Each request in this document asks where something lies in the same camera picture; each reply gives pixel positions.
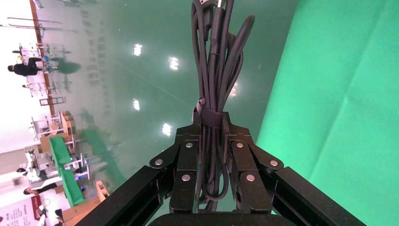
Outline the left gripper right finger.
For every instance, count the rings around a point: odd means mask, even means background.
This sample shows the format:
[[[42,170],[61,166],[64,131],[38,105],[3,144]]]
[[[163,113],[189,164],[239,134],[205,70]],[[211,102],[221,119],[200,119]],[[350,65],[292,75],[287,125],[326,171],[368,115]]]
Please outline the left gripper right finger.
[[[240,222],[248,226],[360,226],[291,167],[258,147],[247,128],[223,113],[224,155]]]

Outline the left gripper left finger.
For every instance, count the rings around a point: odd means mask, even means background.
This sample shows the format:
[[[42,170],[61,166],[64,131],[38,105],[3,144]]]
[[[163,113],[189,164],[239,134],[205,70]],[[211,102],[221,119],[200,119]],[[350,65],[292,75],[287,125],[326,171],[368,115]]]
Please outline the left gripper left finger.
[[[176,226],[196,211],[200,114],[178,128],[175,142],[90,211],[79,226]]]

